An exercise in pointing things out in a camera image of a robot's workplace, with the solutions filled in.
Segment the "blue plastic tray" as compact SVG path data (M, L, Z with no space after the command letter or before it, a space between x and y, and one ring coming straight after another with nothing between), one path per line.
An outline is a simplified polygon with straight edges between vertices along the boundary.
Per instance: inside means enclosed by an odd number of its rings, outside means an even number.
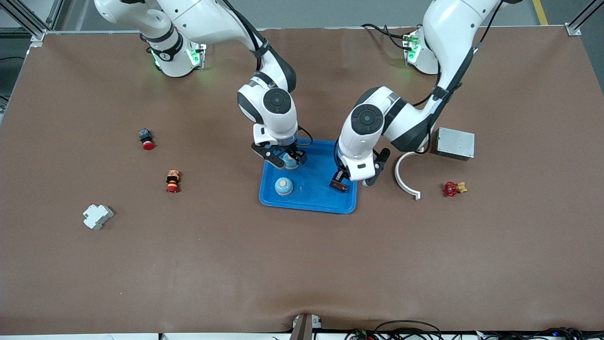
M338 214L353 212L358 183L345 179L346 192L329 185L336 172L334 146L334 141L315 139L313 144L302 148L308 161L294 170L278 169L266 161L260 183L260 201L269 207ZM293 182L293 190L288 195L279 195L274 188L281 177Z

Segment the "white curved pipe clamp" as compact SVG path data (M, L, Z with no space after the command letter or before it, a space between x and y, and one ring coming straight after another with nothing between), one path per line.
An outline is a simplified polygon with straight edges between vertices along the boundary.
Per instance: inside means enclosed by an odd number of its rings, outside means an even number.
M399 186L399 188L401 188L407 194L410 194L411 196L413 196L414 200L416 200L416 202L418 202L421 199L421 192L416 191L415 189L412 189L409 185L407 185L405 183L405 181L403 180L403 178L401 176L402 161L404 161L405 159L407 159L408 157L411 157L413 155L419 155L419 153L407 152L407 153L402 154L401 157L399 157L397 159L397 161L395 162L395 165L394 165L394 178L395 178L395 181L396 181L397 185Z

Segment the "brown table cover mat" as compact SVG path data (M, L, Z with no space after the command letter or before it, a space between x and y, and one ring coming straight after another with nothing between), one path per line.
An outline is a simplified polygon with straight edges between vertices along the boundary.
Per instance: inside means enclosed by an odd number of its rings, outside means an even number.
M389 164L348 215L259 201L235 99L253 69L237 42L183 79L135 34L29 51L0 127L0 334L277 332L303 313L604 331L604 95L581 39L490 30L438 120L475 158L406 159L418 202ZM100 230L91 204L114 211Z

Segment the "grey metal box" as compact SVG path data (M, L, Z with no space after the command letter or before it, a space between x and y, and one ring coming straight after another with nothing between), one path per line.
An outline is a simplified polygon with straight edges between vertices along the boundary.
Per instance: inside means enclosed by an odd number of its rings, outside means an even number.
M475 134L440 127L436 134L436 155L468 161L475 157Z

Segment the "white circuit breaker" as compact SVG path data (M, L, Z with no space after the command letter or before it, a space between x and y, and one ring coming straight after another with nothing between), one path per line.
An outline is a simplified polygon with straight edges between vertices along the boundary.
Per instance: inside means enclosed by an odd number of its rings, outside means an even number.
M108 219L114 217L114 211L102 204L91 204L83 213L84 225L91 230L100 230Z

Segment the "aluminium frame profile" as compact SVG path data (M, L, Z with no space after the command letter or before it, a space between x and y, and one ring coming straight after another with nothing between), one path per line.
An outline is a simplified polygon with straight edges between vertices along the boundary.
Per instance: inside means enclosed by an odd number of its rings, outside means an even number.
M66 0L0 0L0 36L30 37L40 45L55 30Z
M595 13L604 7L604 0L590 0L590 2L575 16L571 22L565 22L564 26L569 36L580 36L583 24Z

